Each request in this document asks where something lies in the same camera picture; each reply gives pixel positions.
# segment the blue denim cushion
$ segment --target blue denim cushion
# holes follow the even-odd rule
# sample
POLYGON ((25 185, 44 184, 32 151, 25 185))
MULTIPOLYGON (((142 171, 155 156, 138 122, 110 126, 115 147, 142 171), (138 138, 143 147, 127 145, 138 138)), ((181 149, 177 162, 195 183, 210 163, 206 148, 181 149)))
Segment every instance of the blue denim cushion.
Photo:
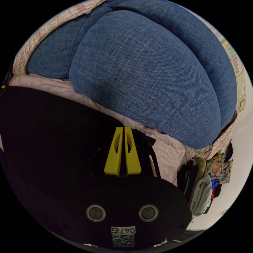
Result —
POLYGON ((68 79, 73 56, 84 35, 100 17, 110 11, 112 9, 108 6, 98 7, 50 33, 30 57, 27 73, 46 78, 68 79))
POLYGON ((221 127, 233 117, 237 103, 237 84, 232 64, 213 32, 195 15, 167 0, 127 0, 108 2, 113 10, 127 9, 162 25, 195 54, 216 92, 221 127))
POLYGON ((190 147, 219 134, 220 107, 204 67, 177 36, 135 12, 110 12, 88 30, 70 81, 77 93, 190 147))

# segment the screw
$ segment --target screw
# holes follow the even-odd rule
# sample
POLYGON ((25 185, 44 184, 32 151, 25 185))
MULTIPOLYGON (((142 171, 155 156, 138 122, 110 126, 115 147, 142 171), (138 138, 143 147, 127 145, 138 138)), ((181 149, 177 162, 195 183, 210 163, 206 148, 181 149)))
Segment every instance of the screw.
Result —
POLYGON ((179 224, 178 228, 179 228, 180 230, 182 230, 182 229, 185 228, 185 225, 186 225, 185 222, 182 222, 182 223, 179 224))

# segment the white label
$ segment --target white label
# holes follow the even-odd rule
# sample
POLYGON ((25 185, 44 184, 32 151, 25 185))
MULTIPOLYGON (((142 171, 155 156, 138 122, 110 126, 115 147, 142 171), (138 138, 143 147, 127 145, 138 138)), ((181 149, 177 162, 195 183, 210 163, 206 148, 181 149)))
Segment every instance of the white label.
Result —
POLYGON ((114 247, 134 247, 135 226, 111 227, 114 247))

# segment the colorful fabric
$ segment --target colorful fabric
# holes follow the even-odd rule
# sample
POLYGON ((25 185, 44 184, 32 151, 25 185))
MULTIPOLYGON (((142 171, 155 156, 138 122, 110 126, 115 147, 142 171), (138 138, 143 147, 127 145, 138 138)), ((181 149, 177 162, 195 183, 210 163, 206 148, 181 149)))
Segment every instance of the colorful fabric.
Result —
POLYGON ((217 155, 206 163, 208 174, 211 180, 215 180, 216 184, 229 183, 231 176, 231 168, 233 160, 224 162, 225 155, 217 155))
POLYGON ((207 147, 195 150, 195 157, 201 157, 207 159, 212 151, 213 144, 209 144, 207 147))

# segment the qr code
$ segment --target qr code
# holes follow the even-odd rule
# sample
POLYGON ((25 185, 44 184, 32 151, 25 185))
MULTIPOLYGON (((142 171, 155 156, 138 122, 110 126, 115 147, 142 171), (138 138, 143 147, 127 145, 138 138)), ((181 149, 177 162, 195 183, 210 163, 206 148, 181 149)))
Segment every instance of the qr code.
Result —
POLYGON ((134 247, 134 234, 132 235, 112 235, 114 247, 134 247))

